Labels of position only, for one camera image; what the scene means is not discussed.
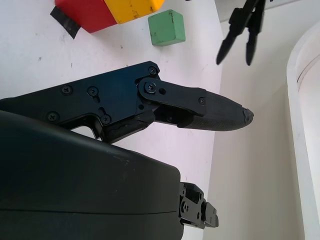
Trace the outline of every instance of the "red block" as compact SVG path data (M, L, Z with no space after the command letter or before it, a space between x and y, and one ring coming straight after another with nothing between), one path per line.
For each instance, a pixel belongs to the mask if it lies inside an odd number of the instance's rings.
M55 5L89 33L117 24L104 0L55 0Z

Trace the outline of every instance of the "black tape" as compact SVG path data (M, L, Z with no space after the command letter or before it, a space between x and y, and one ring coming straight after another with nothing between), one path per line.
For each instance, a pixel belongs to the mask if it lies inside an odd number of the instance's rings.
M61 26L68 32L68 34L70 34L73 39L75 39L79 29L81 28L79 24L65 15L56 6L54 7L50 15L61 24Z

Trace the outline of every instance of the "wooden block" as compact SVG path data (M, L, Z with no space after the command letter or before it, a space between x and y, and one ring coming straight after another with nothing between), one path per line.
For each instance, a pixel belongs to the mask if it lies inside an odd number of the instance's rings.
M118 24L155 13L165 0L104 0Z
M55 0L55 5L89 33L117 24L103 0Z
M148 18L152 45L168 46L186 41L184 17L173 10Z

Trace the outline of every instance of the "green block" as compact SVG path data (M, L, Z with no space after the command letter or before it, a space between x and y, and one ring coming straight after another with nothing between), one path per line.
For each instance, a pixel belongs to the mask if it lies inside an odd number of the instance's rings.
M148 18L152 45L168 46L186 41L184 16L167 10Z

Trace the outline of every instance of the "yellow block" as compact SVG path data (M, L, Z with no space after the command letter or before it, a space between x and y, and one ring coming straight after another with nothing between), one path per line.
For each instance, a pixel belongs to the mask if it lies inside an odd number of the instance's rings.
M165 0L104 0L118 24L158 11Z

